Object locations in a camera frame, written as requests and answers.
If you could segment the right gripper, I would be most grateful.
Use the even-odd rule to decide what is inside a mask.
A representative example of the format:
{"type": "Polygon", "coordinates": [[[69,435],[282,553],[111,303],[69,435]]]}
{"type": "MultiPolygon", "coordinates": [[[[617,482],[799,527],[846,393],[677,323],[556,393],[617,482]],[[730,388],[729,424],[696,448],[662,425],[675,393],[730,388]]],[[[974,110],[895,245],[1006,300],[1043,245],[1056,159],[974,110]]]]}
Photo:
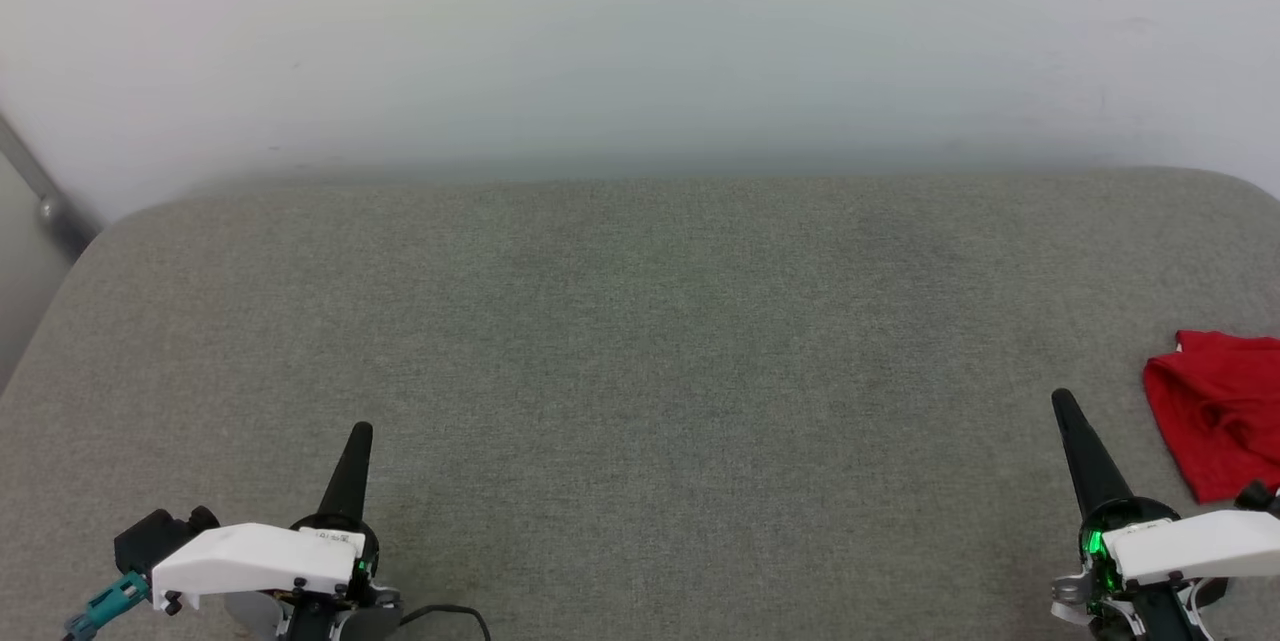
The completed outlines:
{"type": "Polygon", "coordinates": [[[1073,392],[1052,392],[1052,408],[1082,514],[1082,560],[1091,582],[1085,612],[1094,640],[1194,640],[1196,623],[1181,592],[1190,587],[1179,573],[1152,585],[1125,581],[1105,535],[1179,521],[1162,503],[1134,498],[1103,441],[1073,392]]]}

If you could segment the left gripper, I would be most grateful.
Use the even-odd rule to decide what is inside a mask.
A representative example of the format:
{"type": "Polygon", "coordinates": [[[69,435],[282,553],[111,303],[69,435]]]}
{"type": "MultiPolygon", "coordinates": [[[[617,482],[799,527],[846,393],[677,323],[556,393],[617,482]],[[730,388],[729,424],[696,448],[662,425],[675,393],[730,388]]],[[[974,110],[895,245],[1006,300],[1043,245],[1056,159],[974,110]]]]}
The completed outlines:
{"type": "Polygon", "coordinates": [[[311,540],[346,549],[334,571],[298,573],[288,587],[289,640],[384,638],[384,592],[375,585],[380,546],[362,522],[372,439],[372,423],[353,423],[317,514],[291,526],[311,540]]]}

